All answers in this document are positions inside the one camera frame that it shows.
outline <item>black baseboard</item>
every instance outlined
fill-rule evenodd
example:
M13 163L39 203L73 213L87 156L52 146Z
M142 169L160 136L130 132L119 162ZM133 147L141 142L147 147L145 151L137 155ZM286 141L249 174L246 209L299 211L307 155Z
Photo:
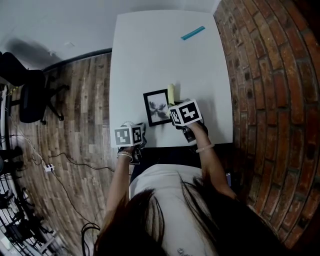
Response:
M71 62L76 62L76 61L83 60L83 59L86 59L86 58L91 58L91 57L94 57L94 56L98 56L98 55L102 55L102 54L110 54L110 53L112 53L112 48L102 49L102 50L95 50L95 51L92 51L92 52L89 52L89 53L85 53L85 54L79 55L77 57L73 57L73 58L69 58L69 59L60 61L60 62L52 64L50 66L47 66L44 69L42 69L42 72L47 72L49 70L56 69L58 67L61 67L63 65L71 63Z

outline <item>office chair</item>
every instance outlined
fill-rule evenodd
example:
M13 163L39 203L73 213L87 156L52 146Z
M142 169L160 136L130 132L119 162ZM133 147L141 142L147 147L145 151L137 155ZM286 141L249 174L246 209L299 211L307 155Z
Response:
M50 82L55 78L49 76L47 83L46 77L41 70L28 70L10 52L0 54L0 77L6 79L15 87L23 86L20 99L11 101L10 106L19 105L19 118L23 123L33 123L38 120L43 125L46 107L59 118L64 120L64 116L59 115L51 103L51 98L61 90L69 90L69 85L61 85L57 89L50 89Z

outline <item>tabletop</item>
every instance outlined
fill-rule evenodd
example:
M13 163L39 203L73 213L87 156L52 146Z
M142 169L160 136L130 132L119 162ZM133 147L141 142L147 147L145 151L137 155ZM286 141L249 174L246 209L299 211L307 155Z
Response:
M204 26L187 40L181 37ZM212 14L152 10L117 17L110 70L109 118L146 123L146 147L188 146L171 123L149 127L144 93L175 85L175 100L195 99L214 144L233 141L233 115L226 58Z

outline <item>t-shirt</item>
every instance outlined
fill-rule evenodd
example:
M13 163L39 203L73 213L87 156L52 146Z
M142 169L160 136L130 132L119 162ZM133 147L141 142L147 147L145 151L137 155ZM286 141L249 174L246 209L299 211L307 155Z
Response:
M201 177L202 171L186 165L153 165L132 181L129 197L146 189L155 189L154 196L159 202L165 223L162 246L169 255L218 255L212 252L185 203L179 175L183 181L192 183L193 177Z

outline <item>bracelet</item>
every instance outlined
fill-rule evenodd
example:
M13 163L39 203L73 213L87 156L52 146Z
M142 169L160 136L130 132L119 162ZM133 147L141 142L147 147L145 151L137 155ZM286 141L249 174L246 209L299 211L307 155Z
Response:
M120 155L129 157L131 159L130 163L134 160L133 157L132 157L132 154L129 153L129 152L121 151L121 152L118 153L118 155L116 157L118 158Z
M196 152L196 153L200 153L200 152L202 152L202 151L211 149L211 148L213 148L214 146L215 146L215 144L210 144L210 145L208 145L208 146L205 146L205 147L202 147L202 148L198 148L195 152Z

